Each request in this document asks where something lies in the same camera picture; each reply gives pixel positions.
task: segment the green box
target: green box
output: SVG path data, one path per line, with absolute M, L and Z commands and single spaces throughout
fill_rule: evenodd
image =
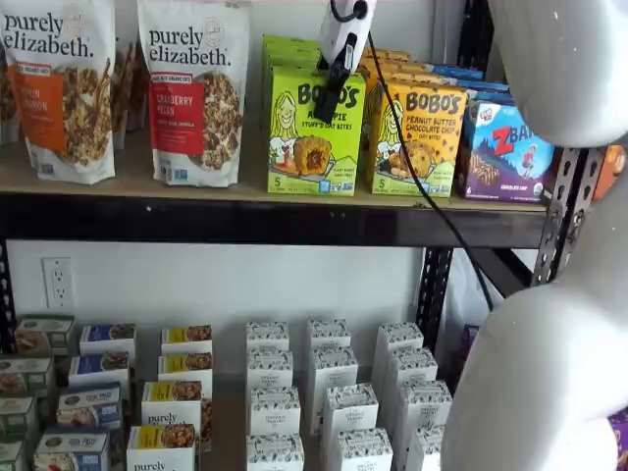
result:
M 273 66 L 268 131 L 268 191 L 350 196 L 364 108 L 364 78 L 344 84 L 330 125 L 314 118 L 325 72 Z

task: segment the red label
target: red label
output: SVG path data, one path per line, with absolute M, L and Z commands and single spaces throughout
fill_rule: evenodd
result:
M 153 148 L 178 154 L 203 153 L 202 83 L 172 83 L 153 77 L 149 101 Z

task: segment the pumpkin cinnamon granola bag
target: pumpkin cinnamon granola bag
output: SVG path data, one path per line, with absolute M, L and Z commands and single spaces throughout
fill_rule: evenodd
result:
M 93 184 L 115 175 L 113 0 L 0 0 L 8 75 L 40 178 Z

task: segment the bobo's peanut butter chocolate chip box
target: bobo's peanut butter chocolate chip box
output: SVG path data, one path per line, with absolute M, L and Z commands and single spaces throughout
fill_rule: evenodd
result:
M 388 83 L 409 159 L 432 196 L 451 193 L 467 95 L 463 88 L 409 80 Z M 402 154 L 393 110 L 381 86 L 373 115 L 367 182 L 373 193 L 418 195 Z
M 273 67 L 268 191 L 350 196 L 355 188 L 364 79 L 349 77 L 330 125 L 314 118 L 326 76 Z

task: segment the cranberry pecan granola bag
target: cranberry pecan granola bag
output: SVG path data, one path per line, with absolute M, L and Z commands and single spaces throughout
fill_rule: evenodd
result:
M 206 0 L 137 0 L 150 72 L 154 178 L 237 182 L 248 63 L 248 9 Z
M 0 0 L 8 75 L 40 178 L 113 177 L 112 0 Z

